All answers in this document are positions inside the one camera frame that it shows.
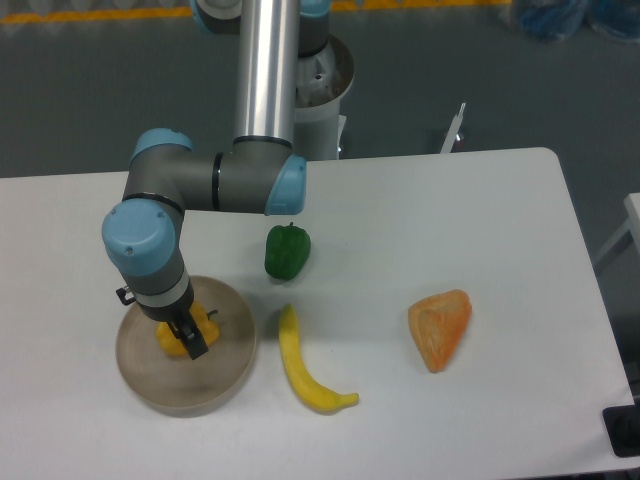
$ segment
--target yellow floor stripe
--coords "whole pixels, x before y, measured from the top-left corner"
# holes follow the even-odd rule
[[[365,0],[362,7],[353,0],[334,0],[333,11],[390,10],[398,8],[455,7],[504,5],[511,0]],[[0,20],[0,25],[17,23],[89,22],[98,20],[131,20],[141,18],[190,17],[189,7],[134,8],[130,10],[94,10],[89,12],[53,12],[45,17],[37,13],[13,13]]]

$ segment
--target floor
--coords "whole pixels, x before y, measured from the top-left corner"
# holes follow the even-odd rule
[[[465,150],[556,152],[591,254],[622,224],[624,197],[640,191],[637,47],[586,27],[538,43],[509,29],[505,7],[331,21],[356,62],[347,157],[436,153],[467,102]],[[139,134],[158,126],[229,149],[236,57],[236,38],[189,18],[0,26],[0,177],[126,170]],[[638,252],[599,282],[623,359],[640,360]]]

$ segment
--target blue joint cap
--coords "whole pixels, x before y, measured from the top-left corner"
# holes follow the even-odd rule
[[[176,247],[169,215],[152,200],[134,198],[116,205],[102,222],[107,255],[121,273],[142,277],[160,270]]]
[[[291,155],[271,189],[265,215],[297,215],[304,208],[307,192],[307,161]]]
[[[136,148],[131,155],[129,165],[133,162],[136,156],[151,147],[157,147],[158,145],[181,145],[189,150],[193,150],[193,142],[184,133],[174,132],[169,128],[154,128],[147,130],[136,143]]]
[[[303,17],[324,17],[331,9],[331,0],[302,0],[300,15]]]
[[[198,0],[189,0],[189,6],[191,7],[191,15],[193,15],[193,20],[196,22],[196,25],[200,29],[201,32],[211,33],[211,31],[207,28],[207,26],[202,21],[202,17],[200,16],[200,12],[198,11]]]

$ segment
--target round plate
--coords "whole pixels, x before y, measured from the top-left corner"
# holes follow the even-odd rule
[[[173,416],[207,413],[238,390],[256,348],[256,327],[249,307],[229,285],[192,276],[195,298],[213,319],[220,338],[209,351],[191,360],[171,357],[155,337],[158,323],[134,304],[120,325],[116,359],[129,387],[156,410]]]

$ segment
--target yellow banana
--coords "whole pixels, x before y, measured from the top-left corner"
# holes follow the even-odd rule
[[[289,382],[298,398],[308,407],[322,413],[336,412],[358,403],[357,393],[341,395],[316,382],[309,374],[300,354],[298,316],[291,304],[280,314],[280,352]]]

